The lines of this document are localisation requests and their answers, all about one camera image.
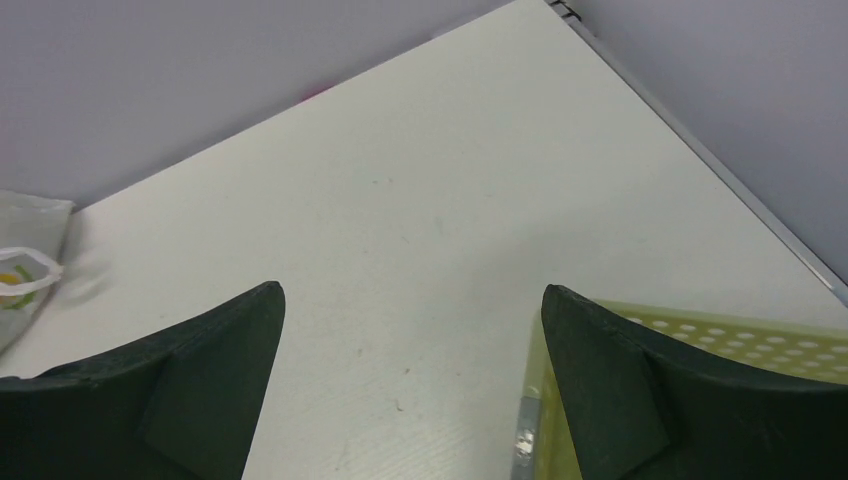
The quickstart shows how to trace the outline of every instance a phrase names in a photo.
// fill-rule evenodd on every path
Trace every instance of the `yellow plastic basket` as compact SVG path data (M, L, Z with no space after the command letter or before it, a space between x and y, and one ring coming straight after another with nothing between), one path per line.
M626 303L598 303L630 321L724 358L786 375L848 385L848 331ZM524 397L539 400L539 408L531 413L538 418L519 419L519 425L535 424L538 430L529 443L526 431L517 432L513 464L526 465L532 456L529 463L533 468L532 474L527 469L513 468L513 480L582 480L539 314L533 322Z

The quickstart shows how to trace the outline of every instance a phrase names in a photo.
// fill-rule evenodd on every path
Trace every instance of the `food item in bag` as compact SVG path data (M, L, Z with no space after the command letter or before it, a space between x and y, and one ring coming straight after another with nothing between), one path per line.
M59 280L73 202L0 190L0 351L32 322Z

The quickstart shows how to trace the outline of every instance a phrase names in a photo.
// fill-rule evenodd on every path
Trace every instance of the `white table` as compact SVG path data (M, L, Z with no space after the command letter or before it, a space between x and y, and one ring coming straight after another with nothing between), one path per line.
M508 475L544 287L848 326L829 291L540 0L74 217L35 375L268 279L288 312L245 479Z

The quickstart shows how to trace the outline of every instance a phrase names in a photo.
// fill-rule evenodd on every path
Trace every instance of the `white strap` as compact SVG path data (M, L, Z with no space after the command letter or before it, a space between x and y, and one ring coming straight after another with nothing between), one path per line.
M47 274L38 280L21 283L19 285L7 285L0 282L0 297L18 297L26 295L28 293L41 290L42 288L49 287L62 278L62 266L38 250L27 247L0 248L0 261L20 257L21 255L26 255L47 267Z

